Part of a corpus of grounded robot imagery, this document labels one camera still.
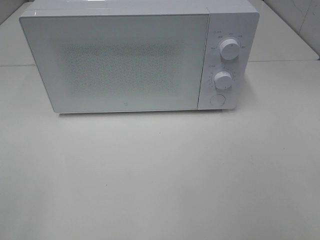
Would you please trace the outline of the round door release button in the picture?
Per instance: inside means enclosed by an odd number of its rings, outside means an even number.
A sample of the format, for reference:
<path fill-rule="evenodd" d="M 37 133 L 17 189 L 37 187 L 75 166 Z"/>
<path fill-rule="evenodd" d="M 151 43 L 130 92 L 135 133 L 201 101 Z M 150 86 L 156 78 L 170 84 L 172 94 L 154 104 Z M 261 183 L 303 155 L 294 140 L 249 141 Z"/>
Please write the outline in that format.
<path fill-rule="evenodd" d="M 222 94 L 216 94 L 210 99 L 210 104 L 214 107 L 222 107 L 226 102 L 226 98 Z"/>

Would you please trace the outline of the white microwave door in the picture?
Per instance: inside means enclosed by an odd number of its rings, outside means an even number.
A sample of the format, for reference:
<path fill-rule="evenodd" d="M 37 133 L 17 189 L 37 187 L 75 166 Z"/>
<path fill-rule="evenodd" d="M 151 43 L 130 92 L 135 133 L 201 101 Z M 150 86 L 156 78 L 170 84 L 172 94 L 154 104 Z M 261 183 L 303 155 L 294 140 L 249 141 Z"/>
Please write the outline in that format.
<path fill-rule="evenodd" d="M 209 17 L 22 17 L 54 112 L 195 110 Z"/>

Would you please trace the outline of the white control knob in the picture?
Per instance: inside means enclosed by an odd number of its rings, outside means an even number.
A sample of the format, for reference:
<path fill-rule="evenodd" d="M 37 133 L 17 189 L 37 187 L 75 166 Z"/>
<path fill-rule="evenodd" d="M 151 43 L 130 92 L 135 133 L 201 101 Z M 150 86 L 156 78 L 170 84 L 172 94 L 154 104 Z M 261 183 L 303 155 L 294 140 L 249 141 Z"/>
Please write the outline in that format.
<path fill-rule="evenodd" d="M 227 71 L 220 71 L 213 77 L 214 86 L 218 90 L 226 90 L 233 84 L 233 78 Z"/>
<path fill-rule="evenodd" d="M 224 60 L 233 60 L 239 56 L 241 44 L 235 37 L 226 37 L 218 43 L 219 53 Z"/>

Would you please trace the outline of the white microwave oven body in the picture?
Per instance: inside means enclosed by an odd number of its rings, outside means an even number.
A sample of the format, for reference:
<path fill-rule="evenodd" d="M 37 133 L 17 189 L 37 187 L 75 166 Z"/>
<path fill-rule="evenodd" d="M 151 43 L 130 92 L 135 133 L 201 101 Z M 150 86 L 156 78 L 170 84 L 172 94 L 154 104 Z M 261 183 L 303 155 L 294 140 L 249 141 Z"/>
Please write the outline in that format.
<path fill-rule="evenodd" d="M 169 15 L 208 15 L 197 108 L 179 111 L 234 109 L 260 18 L 259 12 L 247 0 L 36 0 L 19 17 L 19 22 L 22 17 Z M 233 60 L 220 56 L 218 44 L 227 37 L 237 38 L 240 42 L 239 55 Z M 221 71 L 232 76 L 232 86 L 225 90 L 217 89 L 213 82 L 213 77 Z M 225 103 L 214 107 L 210 100 L 218 94 L 225 96 Z"/>

